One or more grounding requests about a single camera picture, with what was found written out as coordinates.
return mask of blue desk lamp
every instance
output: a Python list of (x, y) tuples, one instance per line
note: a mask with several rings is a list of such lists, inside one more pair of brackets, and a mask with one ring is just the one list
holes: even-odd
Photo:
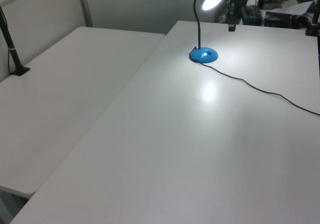
[[(195, 10), (196, 7), (196, 1), (194, 0), (193, 2), (193, 7), (194, 7), (194, 15), (195, 18), (197, 20), (198, 23), (198, 48), (195, 47), (191, 53), (189, 54), (190, 59), (193, 62), (196, 63), (211, 63), (215, 60), (217, 60), (218, 58), (218, 53), (208, 47), (201, 47), (201, 29), (200, 29), (200, 22), (199, 22), (199, 18), (197, 15), (197, 12)], [(201, 0), (201, 4), (202, 4), (202, 9), (203, 10), (210, 10), (212, 8), (214, 8), (217, 4), (219, 4), (221, 2), (221, 0)]]

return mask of wall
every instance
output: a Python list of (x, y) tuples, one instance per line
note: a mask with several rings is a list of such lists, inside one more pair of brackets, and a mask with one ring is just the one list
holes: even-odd
[[(3, 7), (8, 28), (22, 64), (64, 36), (85, 26), (80, 0), (16, 0)], [(0, 81), (8, 74), (8, 49), (0, 33)], [(11, 70), (14, 70), (11, 59)]]
[[(194, 0), (87, 0), (94, 27), (167, 34), (178, 20), (195, 21)], [(213, 22), (214, 10), (201, 22)]]

